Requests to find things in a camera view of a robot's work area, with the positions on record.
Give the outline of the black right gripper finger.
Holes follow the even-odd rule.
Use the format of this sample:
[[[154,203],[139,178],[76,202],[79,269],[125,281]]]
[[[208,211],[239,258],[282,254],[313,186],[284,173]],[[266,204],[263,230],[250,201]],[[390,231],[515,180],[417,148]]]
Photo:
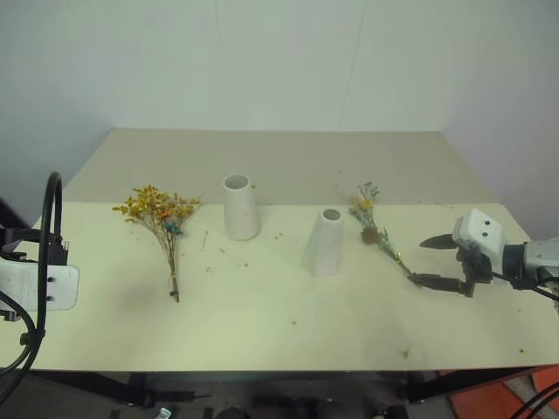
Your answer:
[[[452,250],[455,248],[455,242],[453,240],[452,233],[447,233],[435,237],[429,237],[422,241],[419,246],[434,250]]]
[[[465,295],[463,283],[458,278],[448,278],[436,274],[412,273],[408,279],[415,285],[441,292],[455,292]]]

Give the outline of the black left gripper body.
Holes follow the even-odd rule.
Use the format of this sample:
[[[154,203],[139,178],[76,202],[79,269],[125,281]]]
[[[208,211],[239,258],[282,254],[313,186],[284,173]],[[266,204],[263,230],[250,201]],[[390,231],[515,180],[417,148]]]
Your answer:
[[[39,244],[38,263],[41,265],[67,265],[68,248],[59,231],[54,233],[37,229],[19,229],[17,240]]]

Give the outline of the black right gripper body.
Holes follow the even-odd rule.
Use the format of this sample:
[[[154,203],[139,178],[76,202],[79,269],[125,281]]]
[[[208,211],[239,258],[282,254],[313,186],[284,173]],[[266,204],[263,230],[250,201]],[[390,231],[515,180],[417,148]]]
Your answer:
[[[465,282],[460,286],[460,293],[464,296],[471,298],[477,284],[490,284],[492,282],[491,261],[480,252],[478,246],[459,247],[456,259],[461,263],[465,275]]]

